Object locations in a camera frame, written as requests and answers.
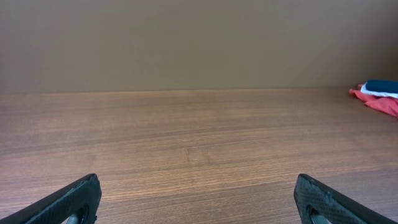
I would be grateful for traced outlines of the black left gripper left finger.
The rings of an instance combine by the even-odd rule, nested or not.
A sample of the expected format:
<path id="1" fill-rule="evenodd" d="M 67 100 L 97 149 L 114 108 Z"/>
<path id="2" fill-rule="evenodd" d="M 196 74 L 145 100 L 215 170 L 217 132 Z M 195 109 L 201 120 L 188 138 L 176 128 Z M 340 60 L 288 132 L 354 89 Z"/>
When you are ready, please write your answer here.
<path id="1" fill-rule="evenodd" d="M 41 200 L 1 219 L 3 224 L 94 224 L 101 200 L 100 181 L 88 174 Z"/>

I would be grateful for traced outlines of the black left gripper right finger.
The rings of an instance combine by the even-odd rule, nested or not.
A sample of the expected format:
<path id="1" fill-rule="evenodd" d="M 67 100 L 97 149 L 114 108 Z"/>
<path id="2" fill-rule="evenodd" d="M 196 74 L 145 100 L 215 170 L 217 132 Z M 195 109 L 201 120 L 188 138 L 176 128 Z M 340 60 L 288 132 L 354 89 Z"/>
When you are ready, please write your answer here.
<path id="1" fill-rule="evenodd" d="M 307 174 L 299 174 L 294 199 L 302 224 L 397 224 Z"/>

